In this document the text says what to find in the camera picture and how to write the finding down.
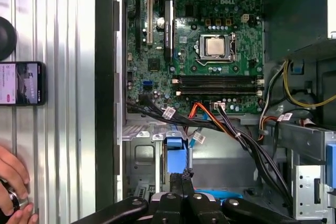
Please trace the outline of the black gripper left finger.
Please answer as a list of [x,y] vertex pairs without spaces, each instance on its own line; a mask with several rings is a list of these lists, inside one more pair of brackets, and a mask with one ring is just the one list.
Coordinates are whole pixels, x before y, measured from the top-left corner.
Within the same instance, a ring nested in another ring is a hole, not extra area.
[[182,175],[170,176],[170,190],[150,201],[132,196],[77,221],[81,223],[182,223]]

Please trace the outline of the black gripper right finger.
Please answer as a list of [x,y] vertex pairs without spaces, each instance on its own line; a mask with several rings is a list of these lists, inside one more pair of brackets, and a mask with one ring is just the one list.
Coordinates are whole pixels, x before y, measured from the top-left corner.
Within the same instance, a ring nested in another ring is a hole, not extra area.
[[191,175],[182,174],[182,192],[186,198],[186,223],[296,223],[295,219],[239,197],[227,197],[222,203],[206,192],[196,192]]

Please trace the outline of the person's hand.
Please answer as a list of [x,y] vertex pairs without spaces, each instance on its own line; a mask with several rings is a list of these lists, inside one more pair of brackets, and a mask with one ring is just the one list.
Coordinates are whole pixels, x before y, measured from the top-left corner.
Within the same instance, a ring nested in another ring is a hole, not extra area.
[[[4,147],[1,147],[1,178],[13,187],[20,199],[28,197],[29,174],[22,162]],[[28,204],[24,209],[15,212],[10,195],[1,185],[1,210],[5,215],[10,216],[7,223],[37,224],[38,215],[33,213],[33,208],[33,204]]]

